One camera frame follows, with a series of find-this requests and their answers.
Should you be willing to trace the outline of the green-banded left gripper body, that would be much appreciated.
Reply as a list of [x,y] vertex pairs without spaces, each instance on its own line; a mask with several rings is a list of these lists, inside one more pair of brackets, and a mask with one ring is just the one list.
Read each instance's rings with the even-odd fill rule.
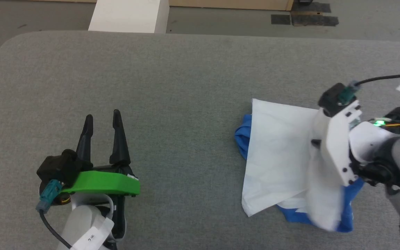
[[[116,250],[126,235],[125,198],[139,193],[139,180],[128,167],[81,172],[71,187],[58,180],[41,185],[40,218],[58,250]],[[58,233],[45,215],[65,204],[72,210]]]

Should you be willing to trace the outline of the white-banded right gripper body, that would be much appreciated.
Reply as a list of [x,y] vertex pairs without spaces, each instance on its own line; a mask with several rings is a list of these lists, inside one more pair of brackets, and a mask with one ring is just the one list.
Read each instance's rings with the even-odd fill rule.
[[360,178],[372,186],[400,187],[400,169],[391,156],[400,139],[400,107],[364,122],[361,114],[358,101],[342,109],[319,109],[311,144],[319,152],[324,174],[337,186],[352,185]]

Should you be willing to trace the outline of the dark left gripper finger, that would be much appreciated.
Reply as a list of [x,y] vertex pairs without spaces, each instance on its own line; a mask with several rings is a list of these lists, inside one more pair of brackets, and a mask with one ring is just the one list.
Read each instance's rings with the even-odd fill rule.
[[129,166],[131,163],[127,139],[125,136],[124,125],[121,117],[121,113],[118,109],[113,111],[113,123],[114,133],[113,149],[112,154],[109,157],[110,164],[122,164]]
[[76,148],[80,160],[91,162],[91,138],[93,135],[93,116],[87,115]]

